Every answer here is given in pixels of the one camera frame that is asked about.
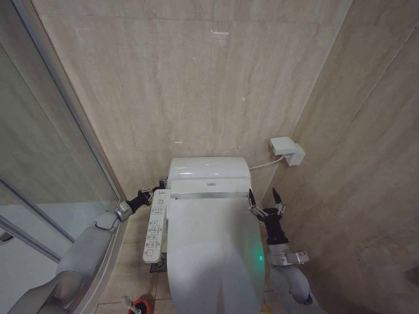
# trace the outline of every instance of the marble wall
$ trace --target marble wall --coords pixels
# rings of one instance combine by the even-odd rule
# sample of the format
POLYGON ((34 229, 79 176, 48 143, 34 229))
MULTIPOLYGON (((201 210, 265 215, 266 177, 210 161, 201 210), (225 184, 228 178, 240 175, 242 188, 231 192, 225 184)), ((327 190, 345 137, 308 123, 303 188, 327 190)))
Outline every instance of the marble wall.
MULTIPOLYGON (((128 198, 177 156, 273 160, 350 0, 33 0, 128 198)), ((275 167, 252 173, 261 199, 275 167)))
MULTIPOLYGON (((329 313, 419 311, 419 2, 354 1, 272 180, 329 313)), ((266 194, 264 202, 271 202, 266 194)))

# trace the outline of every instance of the white toilet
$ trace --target white toilet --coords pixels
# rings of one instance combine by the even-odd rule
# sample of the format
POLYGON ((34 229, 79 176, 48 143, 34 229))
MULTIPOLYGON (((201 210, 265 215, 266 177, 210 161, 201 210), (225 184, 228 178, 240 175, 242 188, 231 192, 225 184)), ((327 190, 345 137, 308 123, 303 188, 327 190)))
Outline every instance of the white toilet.
POLYGON ((264 256, 244 158, 174 158, 168 278, 177 314, 259 314, 264 256))

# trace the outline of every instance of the white cable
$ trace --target white cable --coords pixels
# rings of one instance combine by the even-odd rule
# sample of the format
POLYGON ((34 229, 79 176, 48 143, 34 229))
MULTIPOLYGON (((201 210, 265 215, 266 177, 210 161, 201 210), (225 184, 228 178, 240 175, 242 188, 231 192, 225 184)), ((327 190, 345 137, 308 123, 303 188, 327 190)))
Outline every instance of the white cable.
POLYGON ((274 160, 273 162, 267 162, 266 164, 263 164, 263 165, 259 165, 259 166, 255 166, 255 167, 249 168, 249 170, 254 170, 254 169, 257 169, 257 168, 262 168, 262 167, 264 167, 264 166, 269 166, 269 165, 275 164, 276 162, 280 162, 280 161, 281 161, 281 160, 283 160, 284 158, 285 158, 285 156, 282 156, 281 158, 278 158, 277 160, 274 160))

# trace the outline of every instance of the toilet seat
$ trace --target toilet seat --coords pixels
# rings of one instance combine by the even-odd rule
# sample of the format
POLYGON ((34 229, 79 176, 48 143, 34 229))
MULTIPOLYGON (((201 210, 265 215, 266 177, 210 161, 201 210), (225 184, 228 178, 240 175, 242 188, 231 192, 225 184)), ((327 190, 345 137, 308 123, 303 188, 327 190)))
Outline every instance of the toilet seat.
POLYGON ((259 314, 263 247, 248 209, 243 196, 170 200, 167 263, 176 313, 259 314))

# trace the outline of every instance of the toilet remote control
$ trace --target toilet remote control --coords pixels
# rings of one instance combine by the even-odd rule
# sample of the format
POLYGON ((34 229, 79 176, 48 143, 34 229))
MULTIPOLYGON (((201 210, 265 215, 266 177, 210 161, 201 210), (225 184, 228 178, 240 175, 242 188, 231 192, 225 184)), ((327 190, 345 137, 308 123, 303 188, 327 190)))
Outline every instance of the toilet remote control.
POLYGON ((163 228, 169 201, 170 190, 155 190, 143 253, 143 260, 148 264, 157 263, 160 260, 163 228))

